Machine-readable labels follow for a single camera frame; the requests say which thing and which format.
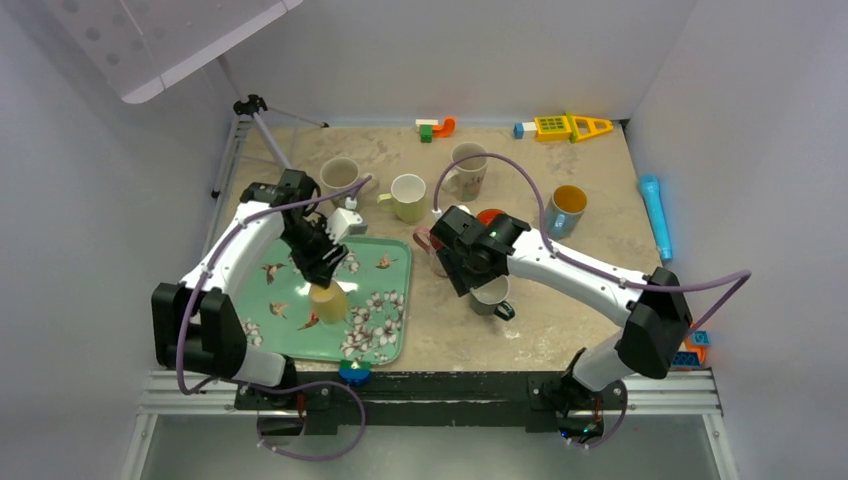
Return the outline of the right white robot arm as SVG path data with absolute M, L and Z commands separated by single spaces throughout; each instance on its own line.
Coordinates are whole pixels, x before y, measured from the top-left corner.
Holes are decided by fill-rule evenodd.
M 619 331 L 575 355 L 561 381 L 564 399 L 584 407 L 629 375 L 664 379 L 692 324 L 678 277 L 615 267 L 546 240 L 508 214 L 489 224 L 457 206 L 430 229 L 437 256 L 457 295 L 506 276 L 550 287 L 591 307 Z

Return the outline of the dark green mug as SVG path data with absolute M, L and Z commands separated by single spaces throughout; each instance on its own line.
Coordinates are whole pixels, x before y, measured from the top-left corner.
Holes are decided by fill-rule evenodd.
M 499 276 L 492 281 L 470 290 L 469 305 L 479 316 L 495 316 L 503 321 L 511 321 L 516 312 L 508 301 L 510 280 Z

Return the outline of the lime green mug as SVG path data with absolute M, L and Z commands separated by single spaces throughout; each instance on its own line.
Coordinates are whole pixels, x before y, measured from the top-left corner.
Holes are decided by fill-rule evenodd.
M 377 197 L 377 204 L 392 212 L 400 221 L 415 224 L 426 210 L 426 182 L 415 174 L 402 174 L 391 183 L 388 193 Z

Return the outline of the orange mug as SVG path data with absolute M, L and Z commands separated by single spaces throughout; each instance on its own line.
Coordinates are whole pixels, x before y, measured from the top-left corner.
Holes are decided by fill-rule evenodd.
M 498 216 L 503 215 L 504 211 L 496 208 L 485 209 L 476 215 L 476 219 L 483 225 L 489 226 Z

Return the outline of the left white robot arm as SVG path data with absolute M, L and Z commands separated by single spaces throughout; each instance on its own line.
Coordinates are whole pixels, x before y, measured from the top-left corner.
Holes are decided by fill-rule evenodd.
M 177 283 L 161 283 L 151 297 L 155 355 L 159 365 L 176 372 L 185 395 L 202 389 L 185 382 L 188 372 L 238 385 L 251 385 L 272 408 L 297 399 L 293 360 L 251 344 L 237 315 L 234 298 L 268 247 L 282 240 L 304 280 L 328 287 L 349 253 L 342 240 L 366 230 L 352 210 L 354 183 L 340 191 L 343 206 L 329 216 L 317 210 L 330 200 L 317 182 L 300 170 L 287 169 L 275 184 L 249 185 L 235 217 L 204 259 Z

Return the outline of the yellow mug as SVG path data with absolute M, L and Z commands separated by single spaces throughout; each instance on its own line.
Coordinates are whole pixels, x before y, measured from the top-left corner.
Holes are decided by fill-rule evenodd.
M 335 280 L 322 287 L 312 284 L 308 293 L 311 310 L 325 324 L 343 321 L 348 313 L 349 302 L 346 293 Z

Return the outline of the cream mug with basket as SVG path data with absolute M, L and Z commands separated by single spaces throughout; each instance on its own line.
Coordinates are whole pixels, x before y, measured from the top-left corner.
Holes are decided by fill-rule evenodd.
M 475 200 L 482 187 L 486 174 L 488 158 L 483 154 L 487 150 L 480 144 L 464 142 L 457 145 L 451 154 L 451 160 L 457 163 L 446 175 L 440 189 L 454 194 L 459 200 Z

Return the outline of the cream mug with seahorse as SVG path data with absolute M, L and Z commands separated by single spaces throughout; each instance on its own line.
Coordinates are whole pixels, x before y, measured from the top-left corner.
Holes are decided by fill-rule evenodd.
M 319 184 L 324 194 L 337 193 L 350 188 L 369 177 L 366 182 L 355 193 L 345 193 L 331 200 L 335 207 L 344 208 L 348 198 L 354 200 L 357 210 L 363 203 L 364 197 L 380 186 L 380 180 L 374 173 L 363 172 L 360 165 L 348 157 L 336 157 L 325 162 L 319 170 Z

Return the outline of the pink mug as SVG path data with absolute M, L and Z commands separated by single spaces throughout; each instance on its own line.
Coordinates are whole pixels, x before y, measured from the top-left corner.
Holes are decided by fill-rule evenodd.
M 417 227 L 413 232 L 413 240 L 425 251 L 428 268 L 435 275 L 446 278 L 447 273 L 438 257 L 438 251 L 443 247 L 443 244 L 426 227 Z

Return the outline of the blue butterfly mug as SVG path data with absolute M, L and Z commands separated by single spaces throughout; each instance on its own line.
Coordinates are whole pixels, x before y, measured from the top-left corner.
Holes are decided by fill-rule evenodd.
M 545 209 L 543 226 L 551 240 L 571 235 L 588 205 L 586 193 L 575 185 L 555 189 Z

